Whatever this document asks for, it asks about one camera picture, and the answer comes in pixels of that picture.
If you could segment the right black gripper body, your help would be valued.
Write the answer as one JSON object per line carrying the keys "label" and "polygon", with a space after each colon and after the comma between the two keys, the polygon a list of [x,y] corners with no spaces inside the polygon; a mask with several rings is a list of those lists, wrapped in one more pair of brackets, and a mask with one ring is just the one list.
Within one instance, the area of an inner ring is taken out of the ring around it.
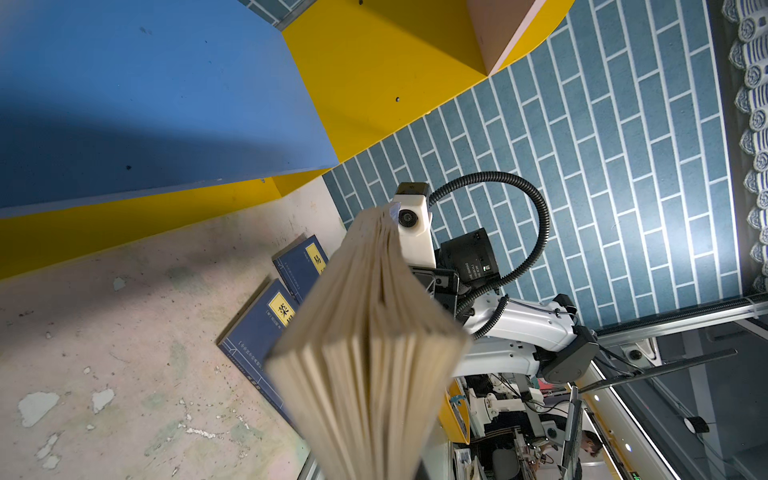
{"label": "right black gripper body", "polygon": [[458,304],[469,293],[501,278],[484,228],[444,242],[435,255],[435,268],[411,266],[410,270],[451,315],[459,314]]}

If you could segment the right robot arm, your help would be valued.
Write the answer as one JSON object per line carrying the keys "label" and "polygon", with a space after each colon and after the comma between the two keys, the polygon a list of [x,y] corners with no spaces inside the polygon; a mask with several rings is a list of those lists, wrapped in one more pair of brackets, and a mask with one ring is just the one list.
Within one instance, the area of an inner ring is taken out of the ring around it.
{"label": "right robot arm", "polygon": [[464,312],[468,294],[499,280],[498,265],[483,229],[450,240],[436,251],[425,227],[399,228],[402,253],[428,295],[473,337],[454,375],[506,373],[565,384],[582,377],[599,352],[593,332],[576,321],[565,295],[550,303],[512,299],[494,287]]}

